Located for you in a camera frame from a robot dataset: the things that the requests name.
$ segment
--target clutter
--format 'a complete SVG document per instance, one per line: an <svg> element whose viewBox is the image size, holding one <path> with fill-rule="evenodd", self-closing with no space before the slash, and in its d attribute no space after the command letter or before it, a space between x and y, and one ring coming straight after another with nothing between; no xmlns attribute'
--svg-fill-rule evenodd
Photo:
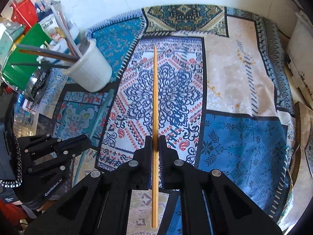
<svg viewBox="0 0 313 235"><path fill-rule="evenodd" d="M61 18L61 20L62 20L62 23L64 24L66 30L69 32L69 28L68 28L68 26L67 26L67 23L66 23L66 21L65 21L65 18L64 18L64 16L63 16L63 13L62 13L61 9L59 10L59 14L60 14L60 18ZM73 47L70 45L68 39L65 38L64 36L62 36L62 37L65 39L66 44L67 44L67 46L68 46L68 48L69 48L71 54L72 54L72 55L77 55L77 54L75 53L75 50L73 49Z"/></svg>
<svg viewBox="0 0 313 235"><path fill-rule="evenodd" d="M62 36L55 29L58 25L53 13L41 20L39 24L42 30L55 42L62 39Z"/></svg>
<svg viewBox="0 0 313 235"><path fill-rule="evenodd" d="M65 28L64 24L62 23L61 18L60 18L60 16L59 16L57 10L55 9L54 5L51 6L51 9L52 9L52 11L53 11L53 14L54 14L54 16L55 16L55 19L56 19L56 21L57 21L57 24L58 24L59 28L60 28L60 29L64 32L64 34L66 35L66 38L68 39L71 48L74 49L75 53L76 53L79 57L82 57L81 52L79 51L78 47L76 46L76 44L75 44L75 42L74 42L72 36L70 35L70 33L66 30L66 28Z"/></svg>
<svg viewBox="0 0 313 235"><path fill-rule="evenodd" d="M304 98L313 108L313 26L304 12L298 17L295 30L288 42L287 54L290 58L288 67L292 71L292 81L300 88Z"/></svg>
<svg viewBox="0 0 313 235"><path fill-rule="evenodd" d="M50 14L53 14L50 8L52 2L53 0L35 0L34 5L39 22Z"/></svg>
<svg viewBox="0 0 313 235"><path fill-rule="evenodd" d="M1 23L1 29L4 29L0 38L0 64L3 65L13 43L21 36L24 28L17 22L7 20L6 23Z"/></svg>
<svg viewBox="0 0 313 235"><path fill-rule="evenodd" d="M22 108L23 110L35 115L38 110L38 104L34 104L33 102L25 99Z"/></svg>
<svg viewBox="0 0 313 235"><path fill-rule="evenodd" d="M40 47L45 41L49 42L50 38L43 32L40 25L35 24L21 40L21 44ZM40 94L44 93L45 81L49 75L49 71L36 67L17 67L11 66L13 62L32 62L36 63L36 56L21 54L19 48L10 51L2 68L2 79L13 90L24 94L30 101L40 98Z"/></svg>
<svg viewBox="0 0 313 235"><path fill-rule="evenodd" d="M13 9L12 22L18 22L23 25L25 28L24 34L38 22L35 6L30 0L22 0L19 3L13 1L10 7Z"/></svg>
<svg viewBox="0 0 313 235"><path fill-rule="evenodd" d="M78 44L79 43L79 40L78 40L79 30L78 30L78 28L74 25L74 23L72 21L68 22L68 26L70 27L69 32L70 32L71 36L75 40L75 43ZM63 38L58 42L55 42L52 40L49 43L49 45L46 45L46 46L48 49L53 50L53 51L57 51L60 53L68 54L70 52L70 49L68 48L66 40ZM48 58L48 57L44 57L44 60L49 61L51 63L58 63L59 62L58 59Z"/></svg>

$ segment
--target patterned rug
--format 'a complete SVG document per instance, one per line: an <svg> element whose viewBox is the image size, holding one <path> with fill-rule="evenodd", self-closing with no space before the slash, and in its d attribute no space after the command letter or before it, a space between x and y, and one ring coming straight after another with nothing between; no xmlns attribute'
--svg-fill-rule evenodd
<svg viewBox="0 0 313 235"><path fill-rule="evenodd" d="M152 133L153 48L158 48L159 128L181 159L194 163L202 111L201 38L140 40L121 79L96 167L114 170Z"/></svg>
<svg viewBox="0 0 313 235"><path fill-rule="evenodd" d="M164 5L143 8L148 22L143 36L171 31L204 31L228 36L226 8L216 5Z"/></svg>
<svg viewBox="0 0 313 235"><path fill-rule="evenodd" d="M99 147L113 93L112 89L99 93L66 92L59 104L53 137L66 140L86 134L93 146Z"/></svg>
<svg viewBox="0 0 313 235"><path fill-rule="evenodd" d="M273 22L222 6L167 5L104 20L86 34L96 38L114 73L96 94L68 80L55 105L54 135L94 132L99 150L89 150L81 162L76 157L73 178L95 168L115 170L144 145L151 134L157 46L159 133L168 147L198 169L222 170L275 222L288 213L295 119ZM181 234L177 192L160 196L157 229L148 212L151 192L145 193L133 191L127 234Z"/></svg>

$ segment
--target metal bolt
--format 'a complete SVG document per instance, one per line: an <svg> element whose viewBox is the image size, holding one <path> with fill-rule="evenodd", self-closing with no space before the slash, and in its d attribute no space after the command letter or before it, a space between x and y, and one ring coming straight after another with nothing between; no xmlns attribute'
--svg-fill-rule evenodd
<svg viewBox="0 0 313 235"><path fill-rule="evenodd" d="M213 175L214 177L219 177L220 175L222 175L222 173L221 173L220 170L214 169L214 170L212 170L212 175Z"/></svg>
<svg viewBox="0 0 313 235"><path fill-rule="evenodd" d="M92 178L97 178L97 177L99 177L100 175L101 175L101 172L98 171L98 170L94 170L94 171L92 171L92 172L90 173L90 176L91 176Z"/></svg>
<svg viewBox="0 0 313 235"><path fill-rule="evenodd" d="M177 159L177 160L174 161L174 164L175 164L176 166L182 166L182 165L184 165L184 161L183 161L183 160L180 160L180 159Z"/></svg>
<svg viewBox="0 0 313 235"><path fill-rule="evenodd" d="M128 163L128 165L131 167L136 167L138 165L138 162L136 160L132 160Z"/></svg>

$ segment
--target blue rug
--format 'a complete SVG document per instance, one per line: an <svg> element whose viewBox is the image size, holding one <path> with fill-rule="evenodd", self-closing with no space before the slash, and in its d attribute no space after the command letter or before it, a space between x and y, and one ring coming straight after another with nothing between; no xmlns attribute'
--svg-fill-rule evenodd
<svg viewBox="0 0 313 235"><path fill-rule="evenodd" d="M91 141L93 146L98 147L112 98L111 93L67 92L56 117L53 137L66 140L81 134L89 136L94 131ZM96 124L104 103L106 108Z"/></svg>
<svg viewBox="0 0 313 235"><path fill-rule="evenodd" d="M279 218L284 204L274 201L289 192L286 137L277 117L207 111L198 168L220 169L266 213L275 205Z"/></svg>
<svg viewBox="0 0 313 235"><path fill-rule="evenodd" d="M134 18L106 26L92 33L97 47L112 67L111 82L121 78L127 58L142 31L142 19Z"/></svg>

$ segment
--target white bucket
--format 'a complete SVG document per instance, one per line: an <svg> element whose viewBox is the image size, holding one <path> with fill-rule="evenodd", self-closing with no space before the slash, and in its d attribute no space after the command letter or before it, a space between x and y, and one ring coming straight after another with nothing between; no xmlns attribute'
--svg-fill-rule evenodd
<svg viewBox="0 0 313 235"><path fill-rule="evenodd" d="M94 93L105 87L112 76L112 67L97 48L94 40L83 56L62 74L69 76L88 92Z"/></svg>

